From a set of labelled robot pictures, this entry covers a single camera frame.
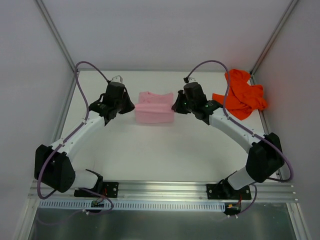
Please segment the pink t shirt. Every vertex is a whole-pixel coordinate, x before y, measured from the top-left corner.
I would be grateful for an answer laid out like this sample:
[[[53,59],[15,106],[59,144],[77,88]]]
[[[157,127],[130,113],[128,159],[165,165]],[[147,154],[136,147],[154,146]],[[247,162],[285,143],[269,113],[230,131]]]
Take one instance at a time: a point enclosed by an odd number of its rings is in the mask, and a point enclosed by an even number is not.
[[[174,94],[156,94],[149,91],[140,92],[135,104],[135,120],[139,124],[172,123],[175,114],[172,110]]]

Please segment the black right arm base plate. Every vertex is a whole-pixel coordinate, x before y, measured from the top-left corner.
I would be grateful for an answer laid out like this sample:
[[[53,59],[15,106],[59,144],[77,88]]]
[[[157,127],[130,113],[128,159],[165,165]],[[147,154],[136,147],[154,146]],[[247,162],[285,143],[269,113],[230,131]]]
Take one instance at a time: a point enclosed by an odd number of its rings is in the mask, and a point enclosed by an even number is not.
[[[206,184],[206,193],[208,200],[251,200],[251,190],[248,185],[239,190],[235,190],[230,186],[225,186],[222,183]]]

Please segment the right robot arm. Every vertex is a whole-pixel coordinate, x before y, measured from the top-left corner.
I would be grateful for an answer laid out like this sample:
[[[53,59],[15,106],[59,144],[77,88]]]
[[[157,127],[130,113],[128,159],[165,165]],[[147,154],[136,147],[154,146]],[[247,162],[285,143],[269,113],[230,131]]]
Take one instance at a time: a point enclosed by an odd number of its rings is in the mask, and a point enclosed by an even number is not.
[[[210,190],[210,198],[217,195],[219,199],[235,199],[241,189],[253,183],[263,183],[285,163],[281,155],[280,139],[276,134],[260,136],[232,119],[222,104],[207,100],[198,82],[187,83],[179,90],[171,108],[178,114],[193,114],[198,120],[226,134],[247,153],[245,166]]]

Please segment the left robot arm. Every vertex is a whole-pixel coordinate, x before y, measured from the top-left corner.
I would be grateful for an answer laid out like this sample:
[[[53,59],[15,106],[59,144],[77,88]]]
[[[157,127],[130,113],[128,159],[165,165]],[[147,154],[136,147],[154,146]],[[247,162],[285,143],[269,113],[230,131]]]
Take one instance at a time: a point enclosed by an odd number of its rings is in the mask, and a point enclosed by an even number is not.
[[[41,194],[41,184],[60,193],[77,188],[77,197],[84,192],[93,197],[99,196],[103,191],[103,176],[89,169],[74,170],[73,160],[90,137],[102,130],[118,114],[129,113],[134,108],[125,85],[111,82],[105,93],[89,105],[78,127],[49,146],[41,144],[35,151],[34,163],[34,178],[37,180],[39,198],[46,199]]]

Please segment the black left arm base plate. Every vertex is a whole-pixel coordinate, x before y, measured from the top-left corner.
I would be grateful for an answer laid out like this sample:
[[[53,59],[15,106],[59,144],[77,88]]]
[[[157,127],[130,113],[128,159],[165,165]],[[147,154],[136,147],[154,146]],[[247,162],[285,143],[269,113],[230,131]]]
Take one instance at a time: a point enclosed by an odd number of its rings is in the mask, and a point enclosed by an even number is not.
[[[118,197],[119,182],[116,181],[99,181],[93,188],[89,189],[91,192],[87,192],[83,189],[75,190],[74,196],[78,198],[94,198],[98,197],[97,194],[103,195],[107,198]]]

